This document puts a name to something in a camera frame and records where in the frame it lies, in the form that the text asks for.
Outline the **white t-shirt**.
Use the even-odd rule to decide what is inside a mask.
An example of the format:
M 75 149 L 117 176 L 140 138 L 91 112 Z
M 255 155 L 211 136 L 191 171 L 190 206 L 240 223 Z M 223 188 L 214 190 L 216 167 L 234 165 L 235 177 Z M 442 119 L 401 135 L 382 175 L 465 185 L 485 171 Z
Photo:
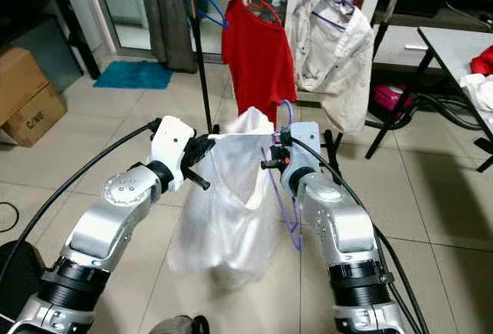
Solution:
M 170 247 L 170 270 L 211 273 L 226 287 L 256 282 L 267 270 L 275 242 L 278 198 L 270 173 L 261 168 L 272 142 L 273 123 L 249 108 L 222 127 L 223 137 L 198 162 L 210 183 L 193 185 Z

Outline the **bright blue hanger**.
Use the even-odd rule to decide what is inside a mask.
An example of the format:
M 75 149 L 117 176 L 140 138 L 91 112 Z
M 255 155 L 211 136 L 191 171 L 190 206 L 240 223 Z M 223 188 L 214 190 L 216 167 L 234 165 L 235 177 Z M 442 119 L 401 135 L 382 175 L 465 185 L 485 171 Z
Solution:
M 221 28 L 229 28 L 230 23 L 215 0 L 195 0 L 195 13 Z

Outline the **red shirt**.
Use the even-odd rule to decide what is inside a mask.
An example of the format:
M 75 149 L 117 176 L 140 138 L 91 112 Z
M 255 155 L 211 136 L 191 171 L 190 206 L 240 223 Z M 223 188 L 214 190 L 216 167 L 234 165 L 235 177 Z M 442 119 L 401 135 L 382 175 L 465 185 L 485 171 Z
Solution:
M 276 123 L 280 103 L 297 99 L 286 29 L 278 18 L 258 17 L 246 0 L 229 0 L 226 20 L 222 59 L 231 73 L 237 112 L 255 108 Z

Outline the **teal floor mat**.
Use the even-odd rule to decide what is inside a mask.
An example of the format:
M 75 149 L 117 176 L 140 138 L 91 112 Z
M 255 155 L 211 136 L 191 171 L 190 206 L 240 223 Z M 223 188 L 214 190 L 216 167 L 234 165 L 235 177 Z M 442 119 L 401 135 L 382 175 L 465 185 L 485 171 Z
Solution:
M 96 88 L 123 90 L 166 90 L 173 71 L 153 61 L 113 61 L 106 67 Z

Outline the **white denim jacket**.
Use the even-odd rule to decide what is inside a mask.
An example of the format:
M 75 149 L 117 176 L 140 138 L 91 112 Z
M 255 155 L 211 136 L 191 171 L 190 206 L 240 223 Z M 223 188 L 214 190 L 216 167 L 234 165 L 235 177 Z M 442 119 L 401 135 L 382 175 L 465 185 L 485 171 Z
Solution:
M 359 132 L 370 98 L 374 30 L 358 7 L 345 23 L 338 11 L 321 11 L 345 25 L 339 31 L 311 14 L 324 5 L 332 0 L 300 0 L 287 18 L 296 87 L 317 95 L 335 130 Z

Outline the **pink box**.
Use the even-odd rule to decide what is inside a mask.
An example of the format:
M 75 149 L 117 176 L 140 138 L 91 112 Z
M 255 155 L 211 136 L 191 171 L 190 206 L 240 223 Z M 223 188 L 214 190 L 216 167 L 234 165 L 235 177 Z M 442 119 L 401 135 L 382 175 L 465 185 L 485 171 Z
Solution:
M 373 87 L 372 98 L 381 108 L 394 110 L 406 88 L 405 84 L 377 83 Z

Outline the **grey curtain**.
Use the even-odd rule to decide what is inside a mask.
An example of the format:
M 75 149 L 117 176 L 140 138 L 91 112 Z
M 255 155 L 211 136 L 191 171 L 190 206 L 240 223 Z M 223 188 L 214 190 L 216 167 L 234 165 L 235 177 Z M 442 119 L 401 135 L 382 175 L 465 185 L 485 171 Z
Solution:
M 155 59 L 175 72 L 197 73 L 186 4 L 183 0 L 143 1 Z

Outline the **robot left leg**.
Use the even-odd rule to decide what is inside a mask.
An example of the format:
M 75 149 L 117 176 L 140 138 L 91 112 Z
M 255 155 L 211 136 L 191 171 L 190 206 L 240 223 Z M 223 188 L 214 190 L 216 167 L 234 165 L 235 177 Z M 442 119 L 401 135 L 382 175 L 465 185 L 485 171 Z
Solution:
M 210 334 L 210 326 L 205 316 L 183 314 L 155 324 L 148 334 Z

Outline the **large plain cardboard box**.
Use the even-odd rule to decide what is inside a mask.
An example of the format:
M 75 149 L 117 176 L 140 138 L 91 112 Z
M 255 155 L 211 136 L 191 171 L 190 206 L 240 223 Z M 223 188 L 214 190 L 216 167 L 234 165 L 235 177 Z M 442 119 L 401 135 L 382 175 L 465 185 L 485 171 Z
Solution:
M 28 49 L 10 48 L 0 61 L 0 124 L 49 83 Z

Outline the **white cloth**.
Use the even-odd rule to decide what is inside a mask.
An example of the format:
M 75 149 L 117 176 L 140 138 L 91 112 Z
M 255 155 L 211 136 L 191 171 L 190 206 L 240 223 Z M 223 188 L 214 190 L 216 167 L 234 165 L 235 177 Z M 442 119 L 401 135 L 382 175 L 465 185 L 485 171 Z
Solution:
M 465 75 L 458 84 L 469 94 L 476 108 L 493 112 L 493 75 Z

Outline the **black bag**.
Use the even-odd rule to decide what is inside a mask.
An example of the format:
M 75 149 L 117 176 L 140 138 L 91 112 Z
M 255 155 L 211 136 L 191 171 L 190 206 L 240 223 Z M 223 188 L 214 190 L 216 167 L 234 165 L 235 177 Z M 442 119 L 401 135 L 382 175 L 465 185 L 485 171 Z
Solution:
M 39 290 L 39 278 L 45 270 L 38 250 L 25 243 L 11 257 L 14 240 L 0 249 L 1 262 L 10 259 L 6 273 L 0 280 L 0 333 L 7 334 L 29 296 Z

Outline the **red cloth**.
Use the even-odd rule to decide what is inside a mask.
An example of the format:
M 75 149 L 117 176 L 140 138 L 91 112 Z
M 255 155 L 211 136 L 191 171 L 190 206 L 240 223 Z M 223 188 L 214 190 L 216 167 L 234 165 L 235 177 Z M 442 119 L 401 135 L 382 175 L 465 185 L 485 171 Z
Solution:
M 471 67 L 471 74 L 493 76 L 493 45 L 483 50 L 478 56 L 473 57 L 469 67 Z

